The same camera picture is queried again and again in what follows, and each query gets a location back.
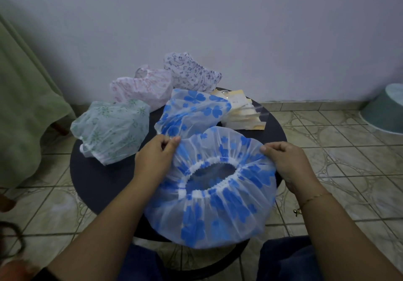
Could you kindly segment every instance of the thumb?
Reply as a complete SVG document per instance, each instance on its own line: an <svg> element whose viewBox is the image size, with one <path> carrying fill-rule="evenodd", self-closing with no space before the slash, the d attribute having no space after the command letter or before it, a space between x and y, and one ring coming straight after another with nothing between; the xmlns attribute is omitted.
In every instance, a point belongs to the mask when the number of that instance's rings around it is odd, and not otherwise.
<svg viewBox="0 0 403 281"><path fill-rule="evenodd" d="M259 150L262 154L273 160L274 163L279 159L279 155L281 155L279 151L265 145L262 145Z"/></svg>
<svg viewBox="0 0 403 281"><path fill-rule="evenodd" d="M167 145L165 146L164 153L173 156L180 142L181 138L179 136L173 137L171 140L168 141Z"/></svg>

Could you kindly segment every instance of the bracelet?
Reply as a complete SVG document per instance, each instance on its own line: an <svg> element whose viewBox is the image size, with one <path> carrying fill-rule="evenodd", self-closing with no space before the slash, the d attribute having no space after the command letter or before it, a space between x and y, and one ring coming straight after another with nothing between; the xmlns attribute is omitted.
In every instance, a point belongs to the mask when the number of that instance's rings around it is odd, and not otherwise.
<svg viewBox="0 0 403 281"><path fill-rule="evenodd" d="M295 216L298 216L299 214L302 214L301 209L302 209L302 207L304 207L307 203L309 203L311 200L313 200L313 199L315 199L315 198L318 198L318 197L321 197L321 196L323 196L323 195L332 195L332 193L330 193L330 192L329 192L329 193L321 193L321 194L318 194L318 195L315 195L315 196L309 198L309 199L306 200L298 209L294 209L294 210L293 210L293 212L295 213Z"/></svg>

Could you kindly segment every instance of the black sleeve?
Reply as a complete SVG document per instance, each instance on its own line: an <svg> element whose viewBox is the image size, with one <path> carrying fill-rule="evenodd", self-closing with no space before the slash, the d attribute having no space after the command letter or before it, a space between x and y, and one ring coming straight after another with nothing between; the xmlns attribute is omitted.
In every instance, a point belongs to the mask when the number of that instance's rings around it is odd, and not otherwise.
<svg viewBox="0 0 403 281"><path fill-rule="evenodd" d="M39 273L31 281L60 281L58 278L48 271L48 269L42 268Z"/></svg>

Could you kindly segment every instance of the table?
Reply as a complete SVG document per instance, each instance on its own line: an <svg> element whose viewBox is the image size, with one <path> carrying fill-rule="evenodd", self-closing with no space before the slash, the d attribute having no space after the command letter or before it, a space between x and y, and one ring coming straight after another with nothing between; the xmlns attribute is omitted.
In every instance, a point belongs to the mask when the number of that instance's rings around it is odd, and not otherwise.
<svg viewBox="0 0 403 281"><path fill-rule="evenodd" d="M142 148L155 135L154 124L162 116L164 107L150 113L149 133L141 144ZM263 108L262 114L268 113ZM260 117L261 121L266 121L265 130L238 130L247 138L254 138L261 143L286 141L284 131L278 121L272 114ZM96 214L99 214L118 194L126 187L133 178L134 172L134 155L116 162L111 165L104 166L95 158L85 158L79 147L82 144L81 140L77 140L73 146L73 151L70 158L70 173L73 185L78 193L78 196L83 202ZM281 177L276 173L277 186L281 182ZM148 220L143 215L140 218L138 227L134 236L137 238L148 239L151 241L170 242L154 231ZM234 262L243 252L249 240L241 242L224 258L218 262L204 268L199 268L191 271L175 271L168 269L173 280L198 280L212 276Z"/></svg>

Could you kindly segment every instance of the person's left hand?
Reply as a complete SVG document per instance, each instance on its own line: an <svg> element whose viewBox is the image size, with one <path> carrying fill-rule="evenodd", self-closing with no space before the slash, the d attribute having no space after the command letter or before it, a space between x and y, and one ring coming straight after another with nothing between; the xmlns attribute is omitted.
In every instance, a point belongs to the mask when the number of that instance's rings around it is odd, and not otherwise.
<svg viewBox="0 0 403 281"><path fill-rule="evenodd" d="M153 183L155 187L159 185L171 167L172 157L180 141L178 136L173 139L164 135L152 138L136 153L133 179Z"/></svg>

